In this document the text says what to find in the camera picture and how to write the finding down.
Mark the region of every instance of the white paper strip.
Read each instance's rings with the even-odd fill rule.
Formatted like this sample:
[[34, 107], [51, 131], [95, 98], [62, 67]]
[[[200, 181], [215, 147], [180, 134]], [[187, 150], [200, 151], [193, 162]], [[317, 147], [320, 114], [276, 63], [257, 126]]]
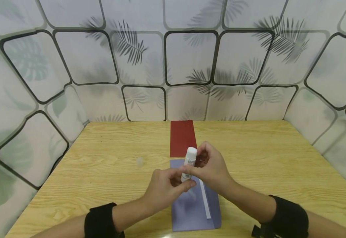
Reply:
[[209, 208], [209, 204], [207, 202], [207, 196], [206, 196], [206, 191], [205, 191], [205, 185], [203, 184], [202, 180], [199, 180], [199, 183], [201, 185], [203, 204], [205, 204], [206, 218], [211, 219], [210, 208]]

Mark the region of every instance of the wood grain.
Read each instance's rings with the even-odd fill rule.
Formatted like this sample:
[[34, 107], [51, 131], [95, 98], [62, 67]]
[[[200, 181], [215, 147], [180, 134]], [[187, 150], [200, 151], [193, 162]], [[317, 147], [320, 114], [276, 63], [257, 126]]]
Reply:
[[[346, 226], [346, 181], [288, 122], [195, 121], [194, 128], [198, 145], [218, 148], [239, 183]], [[88, 124], [7, 237], [30, 237], [91, 207], [140, 197], [151, 172], [169, 167], [169, 149], [169, 122]], [[168, 208], [126, 237], [250, 237], [256, 221], [221, 197], [220, 206], [217, 230], [173, 233]]]

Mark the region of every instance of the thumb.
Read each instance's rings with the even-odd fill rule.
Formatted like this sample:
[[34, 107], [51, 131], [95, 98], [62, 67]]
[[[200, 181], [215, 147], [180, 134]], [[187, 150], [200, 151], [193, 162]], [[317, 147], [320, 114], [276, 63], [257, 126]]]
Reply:
[[183, 165], [180, 167], [180, 172], [187, 175], [194, 175], [197, 178], [201, 178], [201, 168], [197, 168], [191, 165]]
[[178, 198], [183, 192], [187, 192], [194, 186], [196, 186], [196, 182], [194, 180], [189, 179], [173, 188], [173, 193]]

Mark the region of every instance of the wrist brace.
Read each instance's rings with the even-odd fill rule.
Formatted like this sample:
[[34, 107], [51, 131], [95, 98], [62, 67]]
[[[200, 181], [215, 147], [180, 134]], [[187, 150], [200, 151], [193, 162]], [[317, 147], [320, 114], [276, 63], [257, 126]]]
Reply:
[[113, 224], [112, 208], [116, 203], [109, 203], [91, 208], [84, 221], [85, 238], [124, 238], [124, 232], [117, 232]]
[[253, 237], [307, 238], [309, 220], [306, 211], [298, 204], [272, 196], [276, 201], [276, 213], [268, 223], [261, 224], [261, 229], [253, 228]]

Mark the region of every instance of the red paper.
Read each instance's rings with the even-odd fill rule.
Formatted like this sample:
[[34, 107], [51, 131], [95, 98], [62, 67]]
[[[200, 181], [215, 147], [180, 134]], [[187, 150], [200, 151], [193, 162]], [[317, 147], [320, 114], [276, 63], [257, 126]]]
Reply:
[[170, 122], [170, 157], [185, 157], [188, 147], [196, 147], [193, 121]]

